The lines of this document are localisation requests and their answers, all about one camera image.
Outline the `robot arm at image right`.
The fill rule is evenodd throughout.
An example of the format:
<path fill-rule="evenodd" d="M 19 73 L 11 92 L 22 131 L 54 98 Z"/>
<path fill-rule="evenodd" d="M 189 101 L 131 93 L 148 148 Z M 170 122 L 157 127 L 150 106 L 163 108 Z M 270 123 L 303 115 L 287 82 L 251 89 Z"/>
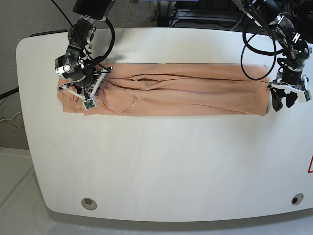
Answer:
<path fill-rule="evenodd" d="M 291 20 L 280 13 L 279 3 L 275 0 L 236 0 L 234 3 L 253 22 L 259 24 L 272 40 L 274 51 L 261 51 L 249 44 L 246 31 L 242 33 L 244 48 L 260 55 L 272 56 L 273 63 L 280 66 L 276 78 L 267 85 L 273 109 L 277 112 L 282 109 L 283 98 L 288 108 L 296 100 L 310 101 L 309 79 L 302 72 L 312 49 L 296 31 Z"/>

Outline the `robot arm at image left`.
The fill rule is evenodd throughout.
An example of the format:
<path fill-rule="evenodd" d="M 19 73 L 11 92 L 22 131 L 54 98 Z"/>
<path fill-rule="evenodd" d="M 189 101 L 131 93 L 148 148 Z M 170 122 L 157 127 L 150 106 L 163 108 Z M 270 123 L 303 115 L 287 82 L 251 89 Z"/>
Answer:
<path fill-rule="evenodd" d="M 107 18 L 108 12 L 113 7 L 113 0 L 78 0 L 73 12 L 80 15 L 76 24 L 72 24 L 65 13 L 55 1 L 52 3 L 60 10 L 61 14 L 70 24 L 67 33 L 68 47 L 63 56 L 55 60 L 55 71 L 68 83 L 62 85 L 59 90 L 66 90 L 84 103 L 94 102 L 95 93 L 105 74 L 112 71 L 112 67 L 106 68 L 100 63 L 104 61 L 112 51 L 115 42 L 115 30 Z M 95 20 L 103 21 L 111 31 L 111 41 L 107 51 L 102 56 L 91 56 L 91 41 L 94 38 L 96 28 Z"/>

